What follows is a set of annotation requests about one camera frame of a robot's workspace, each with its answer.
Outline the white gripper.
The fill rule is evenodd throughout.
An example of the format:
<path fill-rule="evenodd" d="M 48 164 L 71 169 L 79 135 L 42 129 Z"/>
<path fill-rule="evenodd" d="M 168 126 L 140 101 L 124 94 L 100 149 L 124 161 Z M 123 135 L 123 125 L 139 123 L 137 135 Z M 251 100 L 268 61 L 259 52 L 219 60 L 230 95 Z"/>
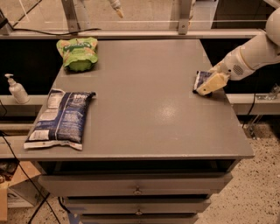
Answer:
<path fill-rule="evenodd" d="M 225 87 L 228 80 L 240 81 L 250 76 L 254 70 L 251 69 L 243 60 L 239 47 L 229 52 L 226 57 L 218 64 L 208 70 L 211 75 L 203 80 L 196 91 L 200 95 L 210 93 Z"/>

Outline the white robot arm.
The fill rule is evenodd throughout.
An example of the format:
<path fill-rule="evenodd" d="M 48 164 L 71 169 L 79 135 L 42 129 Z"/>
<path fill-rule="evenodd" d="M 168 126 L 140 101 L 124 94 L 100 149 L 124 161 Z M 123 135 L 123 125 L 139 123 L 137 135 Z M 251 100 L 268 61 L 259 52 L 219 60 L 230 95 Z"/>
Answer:
<path fill-rule="evenodd" d="M 198 71 L 193 92 L 209 95 L 228 81 L 240 81 L 255 70 L 280 62 L 280 8 L 269 16 L 265 31 L 237 46 L 207 72 Z"/>

